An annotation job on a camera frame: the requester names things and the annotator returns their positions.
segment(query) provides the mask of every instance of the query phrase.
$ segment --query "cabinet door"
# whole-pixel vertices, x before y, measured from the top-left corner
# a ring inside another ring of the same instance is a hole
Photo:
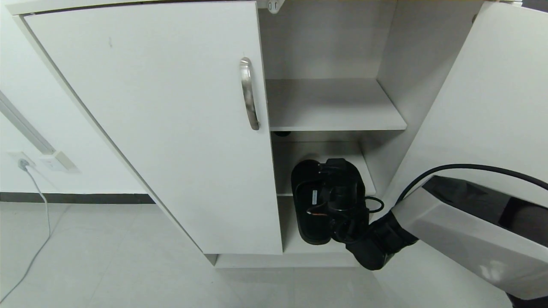
[[[25,21],[204,253],[282,253],[255,2],[100,7]],[[258,130],[244,103],[243,57]]]
[[[512,169],[548,181],[548,14],[486,2],[385,196],[449,163]],[[548,206],[548,192],[509,176],[464,178]]]

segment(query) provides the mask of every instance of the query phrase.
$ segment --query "black slipper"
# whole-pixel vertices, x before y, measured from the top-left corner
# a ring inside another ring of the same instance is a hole
[[[307,210],[321,204],[320,190],[324,175],[319,174],[319,163],[308,159],[302,161],[291,172],[293,202],[301,238],[308,244],[322,245],[331,240],[329,218],[307,214]]]

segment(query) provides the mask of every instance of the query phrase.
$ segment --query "metal handle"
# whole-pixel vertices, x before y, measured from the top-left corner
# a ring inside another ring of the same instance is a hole
[[[243,100],[246,104],[247,117],[253,130],[259,130],[259,120],[255,111],[255,100],[253,100],[253,87],[251,82],[251,60],[243,57],[240,61],[240,73],[242,74]]]

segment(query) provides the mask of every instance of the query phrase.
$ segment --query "black baseboard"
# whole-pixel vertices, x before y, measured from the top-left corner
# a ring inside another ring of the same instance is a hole
[[[72,193],[45,193],[48,203],[70,204],[154,204],[145,193],[95,193],[78,195]],[[42,203],[44,200],[37,193],[0,192],[0,202]]]

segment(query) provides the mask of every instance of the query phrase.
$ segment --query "wall outlet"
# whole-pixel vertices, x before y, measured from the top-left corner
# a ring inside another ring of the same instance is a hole
[[[28,164],[31,167],[36,166],[36,164],[24,152],[8,152],[8,155],[11,156],[11,158],[13,158],[13,160],[16,161],[17,163],[19,163],[20,159],[24,159],[28,161]]]
[[[51,155],[40,156],[40,161],[52,171],[61,171],[74,173],[78,169],[70,161],[70,159],[61,151],[57,151]]]

